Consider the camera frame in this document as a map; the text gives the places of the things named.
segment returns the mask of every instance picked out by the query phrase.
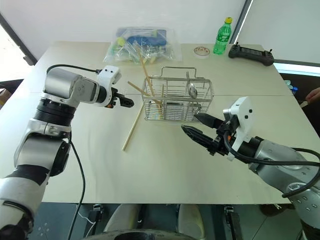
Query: white wall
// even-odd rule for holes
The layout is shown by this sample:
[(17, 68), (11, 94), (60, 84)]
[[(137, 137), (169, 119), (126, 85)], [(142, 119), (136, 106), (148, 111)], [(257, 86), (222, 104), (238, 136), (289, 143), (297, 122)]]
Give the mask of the white wall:
[(320, 63), (320, 0), (253, 0), (239, 44), (261, 44), (277, 59)]
[(213, 43), (245, 0), (0, 0), (0, 12), (37, 59), (54, 41), (110, 42), (117, 27), (159, 26), (181, 43)]

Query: metal spoon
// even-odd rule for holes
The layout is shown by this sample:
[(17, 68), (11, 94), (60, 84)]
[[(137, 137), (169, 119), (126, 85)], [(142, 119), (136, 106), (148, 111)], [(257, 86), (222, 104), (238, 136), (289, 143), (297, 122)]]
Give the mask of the metal spoon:
[[(198, 91), (197, 91), (195, 85), (190, 82), (189, 72), (187, 71), (185, 73), (185, 75), (186, 75), (186, 79), (187, 79), (187, 89), (188, 89), (189, 96), (193, 99), (197, 99)], [(201, 110), (201, 105), (198, 103), (198, 101), (195, 101), (195, 102), (198, 106), (196, 109), (196, 111), (197, 111), (196, 113), (198, 114), (199, 111)]]
[(189, 96), (193, 99), (197, 99), (198, 91), (197, 91), (195, 85), (190, 82), (189, 72), (187, 71), (185, 75), (186, 75), (186, 79), (187, 79), (187, 89), (188, 89)]

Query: wire basket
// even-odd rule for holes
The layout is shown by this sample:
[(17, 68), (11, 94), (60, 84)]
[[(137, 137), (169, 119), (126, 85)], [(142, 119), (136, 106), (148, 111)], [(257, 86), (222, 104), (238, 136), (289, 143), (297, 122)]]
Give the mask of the wire basket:
[[(164, 77), (164, 69), (194, 70), (194, 77), (189, 79)], [(153, 92), (145, 79), (143, 90), (149, 96), (142, 94), (146, 120), (197, 122), (194, 114), (206, 113), (214, 96), (211, 81), (197, 77), (195, 67), (164, 66), (161, 68), (161, 75), (153, 75), (149, 78)], [(197, 90), (195, 99), (189, 95), (188, 85), (190, 83)]]

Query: game controller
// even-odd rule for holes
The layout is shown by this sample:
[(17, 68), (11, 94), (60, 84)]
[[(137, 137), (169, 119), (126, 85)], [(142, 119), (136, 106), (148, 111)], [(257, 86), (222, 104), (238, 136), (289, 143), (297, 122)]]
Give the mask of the game controller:
[(275, 62), (274, 56), (270, 51), (259, 51), (251, 48), (246, 48), (238, 45), (238, 42), (233, 45), (229, 51), (229, 58), (245, 58), (258, 61), (265, 66), (270, 66)]

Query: chopstick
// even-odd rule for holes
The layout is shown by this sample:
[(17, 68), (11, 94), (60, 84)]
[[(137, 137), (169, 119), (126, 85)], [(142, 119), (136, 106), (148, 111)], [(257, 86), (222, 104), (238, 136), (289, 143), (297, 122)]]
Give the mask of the chopstick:
[[(128, 84), (132, 87), (134, 87), (136, 90), (138, 90), (140, 93), (142, 93), (143, 95), (146, 95), (147, 97), (152, 97), (149, 93), (143, 91), (140, 87), (136, 86), (135, 84), (133, 84), (132, 82), (128, 81)], [(155, 99), (152, 99), (156, 104), (161, 105), (161, 102)]]
[(148, 82), (149, 88), (151, 90), (151, 94), (152, 94), (152, 96), (154, 96), (155, 92), (154, 92), (154, 89), (152, 88), (151, 80), (150, 80), (150, 77), (148, 75), (144, 60), (143, 60), (143, 58), (141, 56), (140, 49), (137, 48), (136, 51), (137, 51), (137, 53), (139, 55), (140, 63), (142, 65), (142, 68), (143, 68), (143, 71), (144, 71), (144, 74), (145, 74), (145, 77), (146, 77), (146, 81)]
[(144, 104), (142, 104), (142, 106), (141, 106), (141, 108), (140, 108), (140, 110), (139, 110), (139, 112), (138, 112), (138, 115), (136, 116), (135, 121), (134, 121), (134, 123), (133, 123), (133, 125), (132, 125), (132, 127), (131, 127), (131, 129), (130, 129), (129, 135), (126, 137), (126, 140), (125, 140), (125, 142), (124, 142), (124, 144), (123, 144), (123, 147), (122, 147), (122, 151), (125, 151), (125, 150), (126, 150), (127, 145), (128, 145), (128, 143), (129, 143), (129, 141), (130, 141), (131, 135), (132, 135), (132, 133), (133, 133), (134, 130), (135, 130), (135, 127), (136, 127), (136, 125), (137, 125), (137, 122), (138, 122), (138, 120), (139, 120), (139, 118), (140, 118), (140, 115), (141, 115), (143, 109), (144, 109)]

